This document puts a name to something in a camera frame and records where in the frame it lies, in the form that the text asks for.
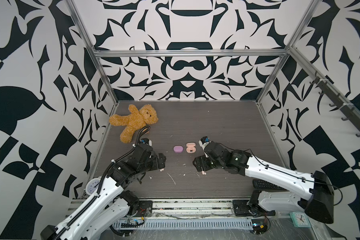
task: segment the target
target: alarm clock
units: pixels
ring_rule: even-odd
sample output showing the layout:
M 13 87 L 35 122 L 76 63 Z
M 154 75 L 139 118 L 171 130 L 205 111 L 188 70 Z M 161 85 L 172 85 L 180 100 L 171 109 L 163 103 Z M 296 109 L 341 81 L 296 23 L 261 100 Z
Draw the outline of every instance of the alarm clock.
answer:
M 96 177 L 94 179 L 91 179 L 86 187 L 85 187 L 85 192 L 88 194 L 88 195 L 91 195 L 92 193 L 94 193 L 97 189 L 97 186 L 99 185 L 100 183 L 100 178 L 99 177 Z
M 303 212 L 290 212 L 293 225 L 295 227 L 311 227 L 307 215 Z

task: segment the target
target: black and white patterned wall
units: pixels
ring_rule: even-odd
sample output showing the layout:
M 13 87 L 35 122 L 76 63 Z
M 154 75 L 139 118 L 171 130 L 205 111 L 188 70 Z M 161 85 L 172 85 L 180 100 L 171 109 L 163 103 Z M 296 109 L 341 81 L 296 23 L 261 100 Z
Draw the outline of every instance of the black and white patterned wall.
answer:
M 323 0 L 296 47 L 360 110 L 360 0 Z
M 310 0 L 75 0 L 97 49 L 283 48 Z
M 103 58 L 120 100 L 256 99 L 278 56 Z
M 0 1 L 0 239 L 64 218 L 112 106 L 64 1 Z
M 76 0 L 98 50 L 284 48 L 310 0 Z M 275 57 L 108 58 L 118 99 L 256 99 Z
M 324 0 L 298 49 L 360 109 L 360 0 Z M 324 171 L 344 195 L 334 207 L 337 237 L 360 240 L 360 137 L 289 57 L 262 106 L 291 169 Z M 335 191 L 335 202 L 340 200 Z

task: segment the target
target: gray wooden platform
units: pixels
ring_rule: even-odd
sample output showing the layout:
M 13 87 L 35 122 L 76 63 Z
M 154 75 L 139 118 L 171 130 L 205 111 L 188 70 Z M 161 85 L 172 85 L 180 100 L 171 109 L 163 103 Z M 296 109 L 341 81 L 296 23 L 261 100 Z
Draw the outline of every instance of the gray wooden platform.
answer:
M 151 125 L 150 132 L 144 137 L 152 141 L 156 153 L 162 152 L 167 156 L 163 172 L 149 171 L 142 185 L 137 181 L 129 185 L 127 189 L 139 198 L 250 197 L 253 191 L 252 178 L 217 169 L 209 170 L 207 175 L 197 173 L 192 161 L 203 154 L 202 148 L 197 144 L 196 152 L 189 154 L 185 151 L 185 145 L 187 142 L 197 143 L 204 136 L 230 148 L 251 148 L 256 156 L 281 166 L 254 102 L 122 101 L 116 113 L 129 114 L 129 104 L 135 104 L 137 108 L 151 104 L 156 109 L 159 121 Z M 130 150 L 132 143 L 120 142 L 119 136 L 123 129 L 115 126 L 110 129 L 95 176 L 103 173 L 111 159 Z M 176 154 L 173 151 L 176 145 L 183 146 L 184 151 Z

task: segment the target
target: pink earbud case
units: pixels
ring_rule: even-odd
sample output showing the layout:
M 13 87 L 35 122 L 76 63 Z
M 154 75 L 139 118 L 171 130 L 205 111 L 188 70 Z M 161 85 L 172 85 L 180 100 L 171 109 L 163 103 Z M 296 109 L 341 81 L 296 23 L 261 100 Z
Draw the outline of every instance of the pink earbud case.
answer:
M 194 142 L 189 142 L 189 143 L 187 143 L 187 153 L 194 153 L 194 152 L 196 152 L 196 143 L 194 143 Z

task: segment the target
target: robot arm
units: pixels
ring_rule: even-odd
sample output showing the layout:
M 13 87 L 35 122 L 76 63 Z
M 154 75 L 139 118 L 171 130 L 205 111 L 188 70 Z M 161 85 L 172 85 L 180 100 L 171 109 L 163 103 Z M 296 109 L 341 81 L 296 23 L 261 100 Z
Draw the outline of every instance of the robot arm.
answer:
M 56 227 L 47 226 L 41 232 L 43 240 L 94 240 L 116 220 L 135 214 L 139 199 L 124 189 L 135 179 L 141 183 L 146 171 L 163 169 L 166 161 L 163 154 L 155 154 L 149 139 L 140 141 L 139 134 L 134 149 L 112 161 L 97 191 Z
M 266 162 L 242 150 L 228 151 L 221 144 L 203 137 L 199 141 L 205 156 L 196 157 L 193 165 L 197 171 L 206 174 L 213 168 L 224 169 L 231 174 L 240 174 L 266 180 L 290 190 L 297 198 L 286 192 L 254 191 L 249 203 L 262 211 L 303 210 L 309 217 L 333 223 L 334 190 L 325 173 L 314 174 L 292 171 Z

